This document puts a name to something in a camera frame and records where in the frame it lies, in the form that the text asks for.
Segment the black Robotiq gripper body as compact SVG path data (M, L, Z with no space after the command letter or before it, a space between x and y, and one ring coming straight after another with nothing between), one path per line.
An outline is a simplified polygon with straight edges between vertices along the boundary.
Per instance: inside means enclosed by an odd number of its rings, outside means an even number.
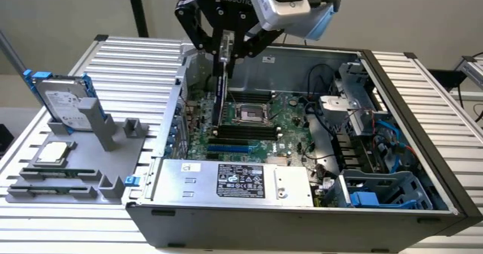
M212 27L212 34L224 30L254 35L261 27L250 0L196 0Z

